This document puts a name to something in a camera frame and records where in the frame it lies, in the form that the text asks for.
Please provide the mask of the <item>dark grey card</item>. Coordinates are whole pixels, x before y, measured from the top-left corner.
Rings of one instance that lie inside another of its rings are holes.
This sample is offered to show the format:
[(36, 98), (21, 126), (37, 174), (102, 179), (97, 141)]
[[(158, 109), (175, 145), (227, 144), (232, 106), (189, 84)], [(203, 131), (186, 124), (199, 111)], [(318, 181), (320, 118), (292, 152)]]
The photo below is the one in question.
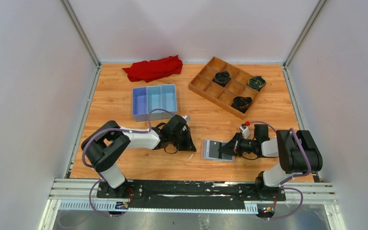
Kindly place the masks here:
[(231, 156), (231, 155), (222, 155), (221, 156), (221, 160), (222, 161), (233, 161), (234, 160), (234, 157)]

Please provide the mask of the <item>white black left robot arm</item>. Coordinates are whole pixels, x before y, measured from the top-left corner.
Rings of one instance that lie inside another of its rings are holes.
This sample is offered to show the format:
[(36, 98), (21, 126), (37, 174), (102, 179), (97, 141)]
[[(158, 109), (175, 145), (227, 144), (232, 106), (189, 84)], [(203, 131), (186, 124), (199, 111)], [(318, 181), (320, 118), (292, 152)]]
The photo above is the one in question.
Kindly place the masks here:
[(176, 151), (195, 152), (188, 121), (188, 116), (174, 115), (149, 129), (128, 129), (110, 120), (83, 141), (82, 158), (111, 188), (118, 188), (126, 178), (116, 161), (125, 150), (165, 150), (173, 145)]

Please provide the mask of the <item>grey VIP card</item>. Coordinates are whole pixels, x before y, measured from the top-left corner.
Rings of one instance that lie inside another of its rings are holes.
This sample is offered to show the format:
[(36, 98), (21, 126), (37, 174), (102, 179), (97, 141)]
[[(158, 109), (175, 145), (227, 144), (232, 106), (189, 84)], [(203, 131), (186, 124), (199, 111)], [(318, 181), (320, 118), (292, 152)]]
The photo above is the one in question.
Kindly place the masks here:
[(219, 148), (221, 147), (221, 142), (214, 140), (206, 140), (205, 141), (205, 150), (204, 156), (209, 160), (220, 160)]

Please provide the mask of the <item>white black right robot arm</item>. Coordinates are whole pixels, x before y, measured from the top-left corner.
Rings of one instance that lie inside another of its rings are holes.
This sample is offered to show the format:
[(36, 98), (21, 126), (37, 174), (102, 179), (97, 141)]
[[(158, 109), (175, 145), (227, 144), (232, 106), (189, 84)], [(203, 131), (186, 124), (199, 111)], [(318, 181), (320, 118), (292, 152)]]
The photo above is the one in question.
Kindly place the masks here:
[(256, 195), (277, 192), (289, 180), (322, 169), (322, 155), (310, 131), (295, 131), (293, 128), (276, 130), (276, 136), (270, 138), (271, 126), (261, 123), (254, 125), (253, 138), (249, 139), (250, 124), (242, 124), (240, 131), (229, 142), (219, 147), (219, 153), (239, 157), (245, 153), (253, 153), (257, 158), (278, 158), (278, 163), (271, 169), (260, 172), (253, 188), (244, 192), (244, 196), (252, 192)]

